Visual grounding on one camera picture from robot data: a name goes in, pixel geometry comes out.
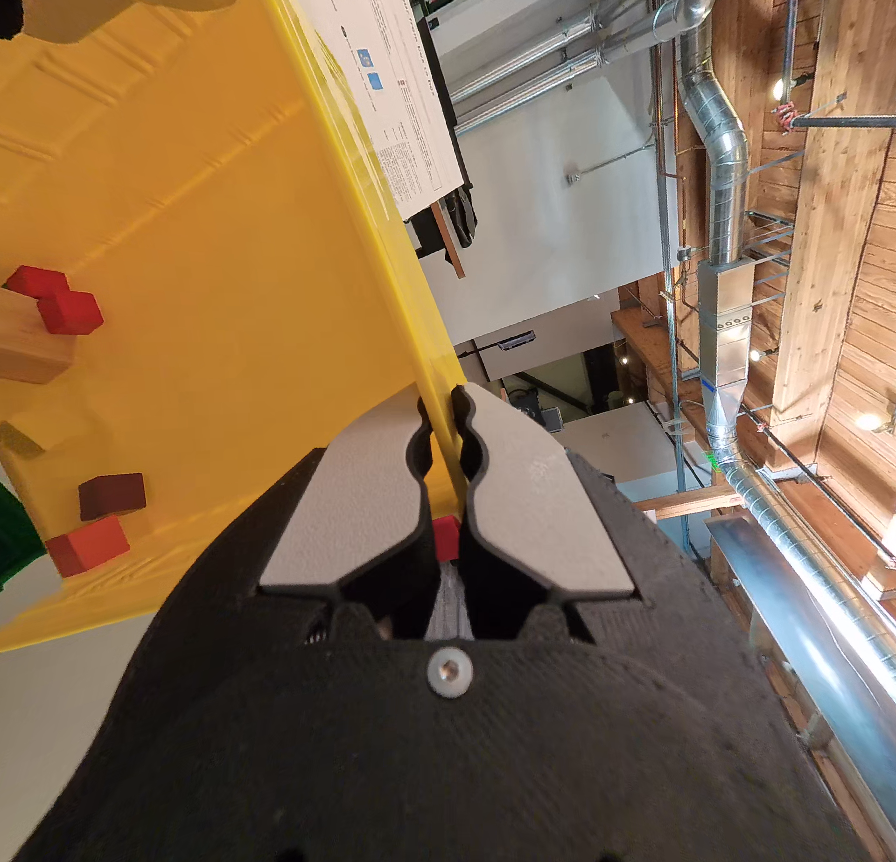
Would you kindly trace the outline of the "black bag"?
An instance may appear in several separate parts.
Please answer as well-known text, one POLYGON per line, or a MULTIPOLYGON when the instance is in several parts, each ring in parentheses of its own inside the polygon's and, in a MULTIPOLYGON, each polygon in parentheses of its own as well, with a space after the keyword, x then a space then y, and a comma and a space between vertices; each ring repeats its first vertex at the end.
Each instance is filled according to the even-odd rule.
POLYGON ((405 225, 411 230, 410 238, 419 259, 442 251, 445 259, 453 264, 451 249, 465 249, 472 245, 477 218, 472 202, 472 186, 463 185, 438 201, 445 227, 454 231, 452 246, 442 237, 441 222, 434 212, 434 205, 412 215, 405 225))

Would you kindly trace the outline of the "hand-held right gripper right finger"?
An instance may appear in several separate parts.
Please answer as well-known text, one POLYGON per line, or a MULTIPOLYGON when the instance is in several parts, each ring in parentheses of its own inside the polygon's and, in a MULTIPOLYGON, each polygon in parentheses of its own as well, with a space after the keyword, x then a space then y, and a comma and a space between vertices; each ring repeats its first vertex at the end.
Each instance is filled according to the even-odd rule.
POLYGON ((532 610, 633 599, 623 563, 564 447, 486 388, 452 391, 467 480, 457 568, 472 635, 513 640, 532 610))

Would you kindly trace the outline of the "yellow plastic box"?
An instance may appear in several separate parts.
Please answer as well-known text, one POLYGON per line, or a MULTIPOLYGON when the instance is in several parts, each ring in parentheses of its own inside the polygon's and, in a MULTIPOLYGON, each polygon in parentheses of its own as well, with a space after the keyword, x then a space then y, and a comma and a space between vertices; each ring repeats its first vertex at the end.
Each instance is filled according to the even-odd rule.
POLYGON ((153 613, 309 450, 416 384, 434 516, 458 513, 464 380, 289 0, 134 4, 74 43, 2 40, 2 283, 66 274, 104 324, 44 386, 2 381, 2 461, 44 540, 141 473, 128 552, 2 626, 2 652, 153 613))

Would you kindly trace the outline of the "pile of coloured wooden cubes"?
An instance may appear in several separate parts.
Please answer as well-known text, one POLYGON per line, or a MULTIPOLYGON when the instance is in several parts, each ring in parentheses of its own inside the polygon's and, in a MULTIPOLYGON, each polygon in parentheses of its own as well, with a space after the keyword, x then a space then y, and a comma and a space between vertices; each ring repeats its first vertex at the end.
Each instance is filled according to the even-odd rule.
MULTIPOLYGON (((96 298, 73 290, 63 273, 19 267, 2 286, 2 381, 47 385, 72 366, 75 338, 103 324, 96 298)), ((97 475, 77 492, 83 525, 47 542, 40 538, 64 578, 86 574, 128 552, 120 518, 147 506, 141 473, 97 475)))

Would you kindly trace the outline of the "spiral silver ventilation duct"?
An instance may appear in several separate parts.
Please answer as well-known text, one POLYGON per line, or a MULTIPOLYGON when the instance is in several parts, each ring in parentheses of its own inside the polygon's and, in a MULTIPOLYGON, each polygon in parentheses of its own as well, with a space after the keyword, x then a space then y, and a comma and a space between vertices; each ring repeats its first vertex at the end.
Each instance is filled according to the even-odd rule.
POLYGON ((812 599, 890 697, 895 695, 895 628, 773 480, 723 436, 711 445, 720 473, 784 556, 812 599))

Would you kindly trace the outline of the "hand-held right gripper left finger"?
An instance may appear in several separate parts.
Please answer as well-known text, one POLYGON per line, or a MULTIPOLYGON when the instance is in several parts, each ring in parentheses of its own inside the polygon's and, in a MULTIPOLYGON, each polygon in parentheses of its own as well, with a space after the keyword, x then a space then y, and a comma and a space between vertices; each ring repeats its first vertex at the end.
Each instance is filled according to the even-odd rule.
POLYGON ((326 447, 260 577, 260 591, 363 605, 397 639, 425 637, 441 582, 426 475, 432 427, 417 386, 326 447))

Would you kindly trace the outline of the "smooth silver ventilation duct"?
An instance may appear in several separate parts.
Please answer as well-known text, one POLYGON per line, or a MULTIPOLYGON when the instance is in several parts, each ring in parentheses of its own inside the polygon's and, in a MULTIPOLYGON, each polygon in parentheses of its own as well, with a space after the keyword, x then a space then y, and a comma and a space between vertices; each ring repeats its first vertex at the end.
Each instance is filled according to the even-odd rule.
POLYGON ((708 441, 716 460, 735 452, 745 394, 755 267, 743 257, 749 174, 745 129, 715 75, 715 0, 670 0, 654 35, 677 40, 678 94, 708 162, 708 257, 698 267, 700 383, 708 441))

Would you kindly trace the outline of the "white printed paper sheet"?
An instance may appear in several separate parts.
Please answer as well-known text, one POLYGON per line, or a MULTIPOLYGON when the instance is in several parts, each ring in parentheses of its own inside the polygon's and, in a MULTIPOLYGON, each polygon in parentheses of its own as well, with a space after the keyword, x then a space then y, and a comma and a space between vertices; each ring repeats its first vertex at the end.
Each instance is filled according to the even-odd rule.
POLYGON ((382 202, 403 221, 463 184, 409 0, 289 0, 382 202))

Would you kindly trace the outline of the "green plastic box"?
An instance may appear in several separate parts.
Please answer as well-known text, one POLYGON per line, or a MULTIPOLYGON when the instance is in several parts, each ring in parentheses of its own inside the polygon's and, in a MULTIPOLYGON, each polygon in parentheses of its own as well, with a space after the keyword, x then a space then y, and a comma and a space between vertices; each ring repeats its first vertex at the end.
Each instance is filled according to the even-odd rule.
POLYGON ((1 590, 45 554, 44 543, 21 501, 1 485, 1 590))

